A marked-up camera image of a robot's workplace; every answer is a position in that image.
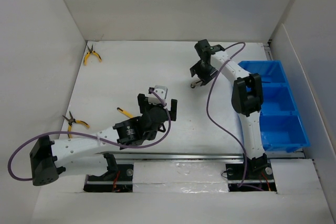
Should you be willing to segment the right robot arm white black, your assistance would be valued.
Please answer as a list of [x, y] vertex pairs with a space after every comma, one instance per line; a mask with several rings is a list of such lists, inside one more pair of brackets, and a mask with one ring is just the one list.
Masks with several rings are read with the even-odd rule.
[[238, 141], [243, 150], [244, 164], [242, 166], [242, 180], [255, 178], [267, 167], [267, 155], [262, 145], [260, 132], [260, 113], [264, 102], [261, 76], [257, 73], [250, 73], [233, 61], [246, 46], [240, 43], [240, 48], [232, 56], [226, 52], [221, 45], [210, 45], [208, 40], [198, 41], [194, 48], [200, 60], [190, 68], [191, 76], [197, 76], [198, 81], [191, 84], [191, 88], [197, 85], [205, 86], [212, 83], [210, 88], [206, 114], [215, 122], [209, 114], [209, 102], [215, 82], [220, 75], [223, 75], [232, 85], [231, 104], [238, 114], [243, 130], [244, 141]]

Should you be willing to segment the silver folding utility knife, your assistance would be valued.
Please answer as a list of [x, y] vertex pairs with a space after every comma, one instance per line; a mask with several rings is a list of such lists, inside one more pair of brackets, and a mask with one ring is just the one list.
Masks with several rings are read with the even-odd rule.
[[196, 88], [196, 87], [198, 87], [198, 86], [201, 86], [202, 85], [202, 80], [198, 80], [198, 81], [194, 81], [194, 82], [192, 82], [191, 84], [190, 84], [190, 87], [192, 88], [192, 89], [194, 89], [194, 88]]

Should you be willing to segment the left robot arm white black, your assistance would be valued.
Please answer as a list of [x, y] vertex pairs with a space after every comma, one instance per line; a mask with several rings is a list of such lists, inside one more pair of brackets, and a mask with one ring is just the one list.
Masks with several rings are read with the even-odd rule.
[[166, 108], [165, 92], [154, 90], [149, 97], [138, 95], [141, 116], [136, 116], [115, 124], [113, 127], [97, 135], [84, 135], [82, 138], [69, 138], [52, 141], [49, 135], [38, 138], [30, 151], [32, 183], [34, 186], [45, 186], [55, 182], [61, 174], [69, 173], [76, 168], [76, 160], [102, 154], [105, 163], [99, 167], [98, 181], [116, 181], [121, 175], [111, 147], [120, 150], [146, 148], [145, 141], [156, 145], [158, 132], [167, 137], [172, 123], [177, 117], [177, 100], [171, 100], [171, 108]]

